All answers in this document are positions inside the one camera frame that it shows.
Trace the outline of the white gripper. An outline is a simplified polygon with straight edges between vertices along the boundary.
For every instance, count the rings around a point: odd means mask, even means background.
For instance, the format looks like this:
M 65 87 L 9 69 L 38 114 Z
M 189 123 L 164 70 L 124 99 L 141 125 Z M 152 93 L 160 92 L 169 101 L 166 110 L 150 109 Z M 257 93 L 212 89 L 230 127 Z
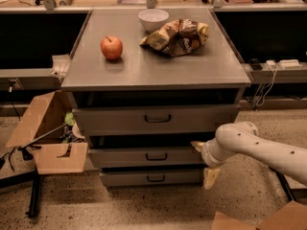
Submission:
M 221 170 L 220 168 L 209 167 L 217 167 L 223 164 L 224 151 L 216 139 L 209 140 L 205 143 L 201 141 L 192 141 L 191 145 L 201 153 L 204 163 L 208 166 L 204 169 L 203 186 L 206 190 L 209 190 L 213 187 Z

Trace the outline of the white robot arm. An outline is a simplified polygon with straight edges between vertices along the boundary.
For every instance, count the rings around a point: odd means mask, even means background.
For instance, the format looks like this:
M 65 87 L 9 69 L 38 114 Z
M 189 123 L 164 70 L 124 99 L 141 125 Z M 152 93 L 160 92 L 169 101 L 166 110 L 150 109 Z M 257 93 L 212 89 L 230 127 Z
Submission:
M 209 168 L 216 168 L 240 153 L 307 185 L 307 149 L 263 139 L 251 122 L 221 125 L 212 140 L 192 141 L 191 145 Z

